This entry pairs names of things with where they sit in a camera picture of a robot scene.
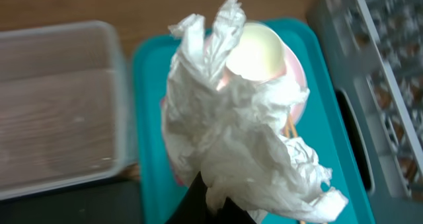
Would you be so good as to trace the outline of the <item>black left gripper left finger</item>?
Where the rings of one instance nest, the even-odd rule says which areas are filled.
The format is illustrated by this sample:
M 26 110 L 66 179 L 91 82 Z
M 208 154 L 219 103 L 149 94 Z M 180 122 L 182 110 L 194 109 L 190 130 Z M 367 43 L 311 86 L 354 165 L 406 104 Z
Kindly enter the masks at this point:
M 214 217 L 206 205 L 207 186 L 199 172 L 188 191 L 179 203 L 176 211 L 166 224 L 213 224 Z

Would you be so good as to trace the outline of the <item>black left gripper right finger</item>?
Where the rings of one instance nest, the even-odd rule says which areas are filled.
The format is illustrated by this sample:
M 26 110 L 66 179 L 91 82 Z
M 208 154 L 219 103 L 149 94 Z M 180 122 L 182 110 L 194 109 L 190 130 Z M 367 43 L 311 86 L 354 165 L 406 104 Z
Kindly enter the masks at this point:
M 238 207 L 230 198 L 216 214 L 218 224 L 256 224 L 254 219 L 243 209 Z

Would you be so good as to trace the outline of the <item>white napkin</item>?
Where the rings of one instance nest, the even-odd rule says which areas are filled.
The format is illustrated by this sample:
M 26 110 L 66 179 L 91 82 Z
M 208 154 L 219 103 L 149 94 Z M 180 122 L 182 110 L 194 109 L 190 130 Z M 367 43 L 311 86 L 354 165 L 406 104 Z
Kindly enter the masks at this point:
M 212 32 L 192 14 L 170 26 L 181 42 L 172 56 L 161 107 L 162 134 L 174 173 L 187 186 L 201 178 L 214 217 L 262 221 L 273 213 L 299 221 L 335 221 L 348 204 L 328 184 L 332 170 L 300 137 L 283 135 L 291 107 L 309 89 L 282 75 L 254 83 L 234 75 L 229 56 L 247 30 L 238 0 L 219 8 Z

